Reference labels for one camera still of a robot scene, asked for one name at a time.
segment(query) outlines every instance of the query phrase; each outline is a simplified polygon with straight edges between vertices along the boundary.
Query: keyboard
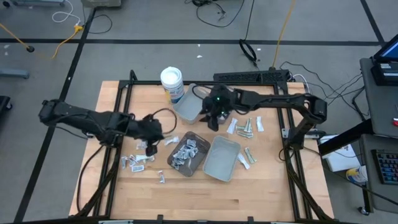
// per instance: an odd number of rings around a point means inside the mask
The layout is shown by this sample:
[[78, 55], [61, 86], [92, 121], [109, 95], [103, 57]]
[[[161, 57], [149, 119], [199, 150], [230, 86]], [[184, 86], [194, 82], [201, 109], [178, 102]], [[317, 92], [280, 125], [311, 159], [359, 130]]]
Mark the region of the keyboard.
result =
[[398, 151], [373, 149], [371, 152], [381, 183], [398, 185]]
[[262, 80], [262, 83], [274, 84], [275, 82], [286, 82], [288, 77], [288, 70], [267, 70], [215, 73], [213, 75], [213, 80], [219, 82], [261, 82]]

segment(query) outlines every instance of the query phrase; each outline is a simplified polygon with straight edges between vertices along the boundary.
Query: metal bracket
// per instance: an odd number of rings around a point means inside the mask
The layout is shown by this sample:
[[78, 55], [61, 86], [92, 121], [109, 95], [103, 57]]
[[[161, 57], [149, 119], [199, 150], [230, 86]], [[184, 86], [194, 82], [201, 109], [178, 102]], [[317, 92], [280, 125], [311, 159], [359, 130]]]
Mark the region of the metal bracket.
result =
[[[304, 136], [305, 139], [319, 139], [319, 134], [311, 134], [311, 131], [318, 131], [317, 129], [311, 129], [308, 133]], [[289, 128], [282, 128], [282, 138], [287, 139], [289, 136]]]

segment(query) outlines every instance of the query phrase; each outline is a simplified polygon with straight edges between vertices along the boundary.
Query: small metal tray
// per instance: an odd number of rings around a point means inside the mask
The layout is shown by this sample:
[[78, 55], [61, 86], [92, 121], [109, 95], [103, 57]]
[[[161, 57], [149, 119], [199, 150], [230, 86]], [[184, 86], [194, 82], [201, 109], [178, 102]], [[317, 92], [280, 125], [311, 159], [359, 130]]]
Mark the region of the small metal tray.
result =
[[223, 136], [216, 136], [211, 143], [203, 171], [216, 179], [228, 182], [234, 172], [241, 145]]
[[192, 89], [196, 84], [192, 83], [188, 86], [188, 91], [182, 96], [178, 103], [173, 105], [175, 113], [177, 113], [188, 124], [193, 124], [197, 121], [201, 111], [202, 99], [208, 96], [208, 93], [195, 88], [195, 93], [200, 97], [193, 94]]
[[167, 158], [168, 165], [172, 166], [173, 155], [181, 149], [181, 147], [187, 143], [187, 139], [195, 140], [197, 142], [198, 153], [193, 159], [186, 160], [184, 165], [180, 165], [179, 172], [185, 177], [190, 177], [193, 175], [195, 170], [198, 168], [200, 162], [205, 158], [207, 152], [210, 148], [210, 142], [204, 140], [199, 135], [189, 131], [185, 133], [184, 137], [181, 139], [177, 147], [172, 151], [172, 153]]

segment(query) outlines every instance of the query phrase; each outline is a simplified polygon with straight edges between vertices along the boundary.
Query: concrete floor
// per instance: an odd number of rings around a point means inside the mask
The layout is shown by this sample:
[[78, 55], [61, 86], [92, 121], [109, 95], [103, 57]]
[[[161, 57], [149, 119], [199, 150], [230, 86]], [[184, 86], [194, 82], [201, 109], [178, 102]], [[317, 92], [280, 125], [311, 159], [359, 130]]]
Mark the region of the concrete floor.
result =
[[[70, 0], [74, 13], [82, 17], [79, 0]], [[395, 0], [366, 0], [385, 40], [398, 33]], [[220, 1], [229, 19], [236, 13], [240, 0]], [[256, 1], [248, 40], [277, 40], [289, 0]], [[94, 109], [103, 80], [127, 79], [134, 69], [140, 80], [158, 80], [159, 73], [168, 66], [181, 69], [185, 80], [211, 80], [217, 72], [255, 70], [244, 57], [237, 44], [201, 44], [195, 40], [236, 40], [243, 38], [251, 7], [244, 3], [240, 15], [226, 28], [215, 28], [198, 21], [195, 6], [183, 0], [123, 1], [120, 9], [102, 9], [96, 15], [106, 14], [113, 20], [113, 28], [105, 34], [89, 34], [89, 40], [161, 40], [154, 44], [85, 44], [77, 64], [66, 101], [76, 106]], [[21, 202], [27, 182], [47, 128], [39, 123], [37, 114], [42, 100], [58, 98], [75, 55], [77, 44], [65, 44], [55, 60], [52, 55], [56, 44], [46, 44], [46, 39], [65, 39], [73, 32], [76, 19], [69, 18], [57, 24], [51, 20], [55, 11], [68, 11], [57, 6], [0, 7], [0, 22], [22, 39], [43, 44], [32, 44], [36, 52], [29, 54], [19, 44], [7, 43], [9, 38], [0, 30], [0, 67], [21, 68], [30, 71], [28, 80], [0, 78], [0, 95], [12, 98], [14, 109], [3, 119], [0, 134], [0, 223], [12, 222]], [[217, 21], [216, 9], [203, 8], [201, 15], [211, 22]], [[100, 17], [94, 20], [91, 31], [107, 28], [109, 21]], [[193, 40], [191, 44], [167, 44], [166, 40]], [[360, 0], [299, 0], [286, 27], [284, 40], [326, 41], [319, 45], [282, 45], [277, 66], [288, 60], [304, 64], [317, 72], [322, 80], [338, 88], [359, 74], [359, 59], [372, 56], [378, 46], [338, 46], [332, 41], [377, 42], [376, 35]], [[272, 63], [275, 45], [253, 45], [261, 59], [259, 68], [267, 70]], [[293, 74], [300, 73], [308, 82], [321, 85], [314, 75], [300, 67], [284, 65]], [[362, 86], [362, 80], [347, 91]], [[321, 89], [310, 86], [314, 95], [324, 97]], [[351, 101], [352, 95], [346, 96]], [[362, 94], [359, 106], [367, 111]], [[340, 133], [355, 124], [358, 115], [341, 99], [328, 108], [328, 120], [319, 128], [328, 133]], [[24, 221], [67, 217], [75, 190], [85, 141], [63, 131], [55, 131], [47, 157], [30, 200]], [[356, 207], [363, 205], [362, 192], [333, 174], [325, 173], [335, 217], [341, 221], [358, 223], [392, 223], [398, 220], [393, 213], [375, 211], [368, 217], [359, 214]]]

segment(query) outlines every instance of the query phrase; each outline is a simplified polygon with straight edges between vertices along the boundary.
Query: wooden table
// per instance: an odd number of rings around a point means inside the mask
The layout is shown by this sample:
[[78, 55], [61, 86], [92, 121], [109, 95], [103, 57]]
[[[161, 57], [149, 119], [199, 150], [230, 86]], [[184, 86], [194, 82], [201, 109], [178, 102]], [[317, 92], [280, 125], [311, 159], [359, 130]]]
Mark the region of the wooden table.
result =
[[[302, 83], [288, 83], [288, 86], [290, 94], [304, 92]], [[260, 94], [273, 94], [273, 89], [266, 86], [239, 86], [239, 88], [254, 90]], [[117, 89], [118, 82], [103, 82], [96, 111], [113, 110]], [[134, 113], [136, 119], [165, 107], [171, 108], [171, 105], [166, 102], [161, 86], [133, 86], [129, 112]], [[296, 111], [293, 111], [293, 114], [297, 125], [302, 117]], [[164, 131], [172, 129], [174, 117], [171, 113], [164, 111], [156, 116], [162, 123]], [[246, 139], [226, 132], [231, 117], [238, 119], [238, 125], [244, 125], [247, 118], [256, 116], [262, 116], [265, 131], [258, 133], [253, 124], [254, 138]], [[285, 112], [284, 118], [285, 125], [289, 127]], [[242, 148], [250, 147], [257, 162], [249, 170], [238, 162], [233, 179], [227, 183], [204, 174], [203, 162], [192, 177], [185, 177], [171, 168], [166, 161], [176, 144], [164, 146], [161, 142], [155, 155], [156, 160], [147, 162], [145, 171], [132, 173], [128, 166], [124, 170], [119, 168], [111, 218], [155, 220], [157, 215], [162, 214], [165, 220], [245, 221], [248, 216], [253, 216], [255, 221], [294, 220], [285, 164], [278, 159], [282, 141], [276, 109], [259, 109], [244, 116], [233, 112], [217, 133], [208, 129], [206, 123], [187, 124], [178, 119], [177, 128], [172, 135], [181, 138], [187, 131], [193, 131], [209, 142], [212, 142], [217, 135], [237, 141]], [[136, 150], [137, 142], [133, 138], [124, 138], [122, 156], [145, 154], [144, 151]], [[318, 150], [314, 140], [306, 140], [305, 146]], [[82, 164], [97, 148], [99, 148], [97, 140], [88, 140]], [[300, 153], [309, 192], [325, 213], [333, 217], [319, 156], [306, 150], [301, 150]], [[81, 206], [87, 202], [98, 186], [103, 156], [104, 150], [86, 168], [81, 186]], [[164, 172], [165, 184], [159, 183], [159, 170]], [[298, 190], [297, 192], [300, 214], [301, 217], [305, 217], [302, 197]], [[104, 213], [107, 196], [108, 190], [105, 190], [100, 214]], [[70, 214], [75, 213], [76, 194], [70, 209]]]

